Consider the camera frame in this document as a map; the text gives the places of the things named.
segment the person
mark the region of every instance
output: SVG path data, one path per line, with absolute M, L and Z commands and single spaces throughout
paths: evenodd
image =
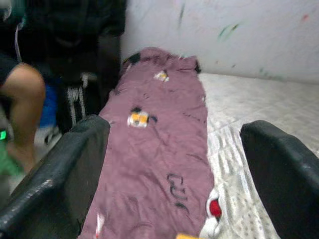
M 0 94 L 12 100 L 9 121 L 14 140 L 7 144 L 7 152 L 28 173 L 35 165 L 34 137 L 45 99 L 43 77 L 30 65 L 0 53 Z

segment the bare leg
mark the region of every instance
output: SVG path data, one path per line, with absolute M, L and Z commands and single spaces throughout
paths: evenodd
M 12 98 L 10 122 L 14 142 L 8 144 L 8 153 L 28 173 L 35 165 L 33 144 L 45 98 L 43 78 L 31 66 L 19 64 L 10 73 L 0 92 Z

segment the purple cloth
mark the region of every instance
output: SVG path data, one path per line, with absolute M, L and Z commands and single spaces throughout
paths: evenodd
M 196 58 L 157 48 L 122 76 L 100 116 L 111 124 L 97 192 L 79 239 L 175 239 L 198 236 L 213 188 L 207 160 L 207 109 Z M 168 82 L 154 79 L 166 70 Z M 146 128 L 127 125 L 140 107 L 157 119 Z

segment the strap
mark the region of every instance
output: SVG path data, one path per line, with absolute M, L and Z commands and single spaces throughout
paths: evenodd
M 72 41 L 67 41 L 64 40 L 58 36 L 55 36 L 55 40 L 60 43 L 61 45 L 65 46 L 65 47 L 75 47 L 78 46 L 81 41 L 82 41 L 82 35 L 83 35 L 83 29 L 84 29 L 84 25 L 85 25 L 85 20 L 87 17 L 87 12 L 88 12 L 88 8 L 89 8 L 89 1 L 90 0 L 81 0 L 81 9 L 80 9 L 80 14 L 79 14 L 79 24 L 78 24 L 78 28 L 77 28 L 77 39 L 72 42 Z M 53 25 L 53 21 L 51 20 L 51 4 L 50 4 L 50 0 L 45 0 L 45 10 L 46 10 L 46 15 L 48 17 L 48 27 L 50 29 L 50 31 L 52 32 L 52 34 L 54 35 L 55 30 L 54 30 L 54 25 Z

